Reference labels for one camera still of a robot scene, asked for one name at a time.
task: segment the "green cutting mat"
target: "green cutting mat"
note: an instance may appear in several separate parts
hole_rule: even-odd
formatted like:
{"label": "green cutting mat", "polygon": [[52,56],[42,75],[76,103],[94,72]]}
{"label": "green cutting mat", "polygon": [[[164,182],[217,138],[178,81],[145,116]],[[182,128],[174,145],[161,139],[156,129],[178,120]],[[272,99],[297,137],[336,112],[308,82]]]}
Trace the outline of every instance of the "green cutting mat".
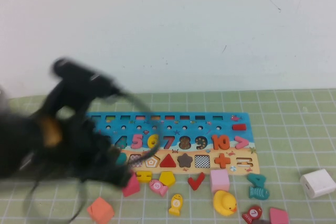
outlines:
{"label": "green cutting mat", "polygon": [[[43,98],[20,98],[10,104],[16,110],[30,113],[40,106]],[[140,94],[139,98],[156,111],[249,112],[261,173],[267,177],[265,186],[271,196],[266,201],[250,200],[246,177],[231,176],[230,192],[237,198],[238,212],[227,218],[213,209],[208,176],[197,191],[190,189],[186,175],[176,176],[177,183],[164,198],[144,184],[140,193],[123,198],[118,190],[90,183],[88,204],[98,196],[107,200],[116,212],[111,223],[241,224],[245,223],[242,213],[254,204],[263,208],[264,219],[269,219],[269,208],[276,207],[289,212],[291,224],[336,223],[336,192],[311,200],[299,184],[302,174],[320,168],[325,168],[336,180],[336,90],[164,93]],[[91,111],[133,110],[132,105],[123,101],[114,105],[95,102],[91,108]],[[69,218],[79,204],[75,181],[43,183],[36,191],[35,204],[49,218],[45,221],[22,210],[31,184],[7,181],[0,188],[0,224],[52,223],[50,218]],[[176,193],[184,198],[180,217],[168,214]],[[93,222],[83,211],[74,223]]]}

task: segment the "orange cube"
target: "orange cube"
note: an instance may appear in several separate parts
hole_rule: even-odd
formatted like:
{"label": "orange cube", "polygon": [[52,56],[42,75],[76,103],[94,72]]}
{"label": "orange cube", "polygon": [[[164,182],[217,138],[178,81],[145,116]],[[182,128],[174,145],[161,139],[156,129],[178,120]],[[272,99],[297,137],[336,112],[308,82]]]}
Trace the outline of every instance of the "orange cube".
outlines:
{"label": "orange cube", "polygon": [[114,210],[103,198],[96,199],[87,209],[90,217],[97,224],[107,224],[114,216]]}

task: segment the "white power adapter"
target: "white power adapter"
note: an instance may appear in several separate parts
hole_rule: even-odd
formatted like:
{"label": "white power adapter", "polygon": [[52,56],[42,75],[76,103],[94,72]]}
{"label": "white power adapter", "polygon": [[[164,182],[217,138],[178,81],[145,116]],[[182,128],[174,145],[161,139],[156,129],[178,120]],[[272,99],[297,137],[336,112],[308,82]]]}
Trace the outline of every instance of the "white power adapter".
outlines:
{"label": "white power adapter", "polygon": [[302,175],[300,183],[305,192],[312,199],[332,193],[336,189],[336,183],[330,177],[326,169]]}

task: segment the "orange plus sign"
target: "orange plus sign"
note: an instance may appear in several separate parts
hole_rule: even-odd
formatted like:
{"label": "orange plus sign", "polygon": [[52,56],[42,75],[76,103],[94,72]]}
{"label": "orange plus sign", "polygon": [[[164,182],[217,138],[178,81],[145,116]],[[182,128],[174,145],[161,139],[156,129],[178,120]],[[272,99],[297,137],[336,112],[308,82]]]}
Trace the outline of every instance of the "orange plus sign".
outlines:
{"label": "orange plus sign", "polygon": [[231,164],[231,159],[220,153],[219,157],[215,158],[215,164],[219,165],[221,169],[225,169],[226,165]]}

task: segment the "white wall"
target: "white wall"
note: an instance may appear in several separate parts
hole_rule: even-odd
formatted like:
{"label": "white wall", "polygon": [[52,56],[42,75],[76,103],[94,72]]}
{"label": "white wall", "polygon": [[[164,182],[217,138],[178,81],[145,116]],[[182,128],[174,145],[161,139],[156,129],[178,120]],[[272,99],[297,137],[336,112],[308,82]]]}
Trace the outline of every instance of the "white wall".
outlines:
{"label": "white wall", "polygon": [[335,14],[336,0],[0,0],[0,86],[46,93],[69,55],[134,92],[335,87]]}

